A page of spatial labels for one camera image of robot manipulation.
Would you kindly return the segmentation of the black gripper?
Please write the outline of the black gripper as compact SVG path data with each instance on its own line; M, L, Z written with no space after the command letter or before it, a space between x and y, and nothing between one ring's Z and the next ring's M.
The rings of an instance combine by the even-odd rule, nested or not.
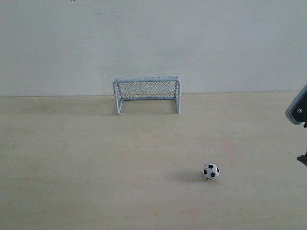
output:
M307 86L305 85L292 100L285 111L285 116L294 125L305 123L307 125ZM297 160L307 166L307 152L298 156Z

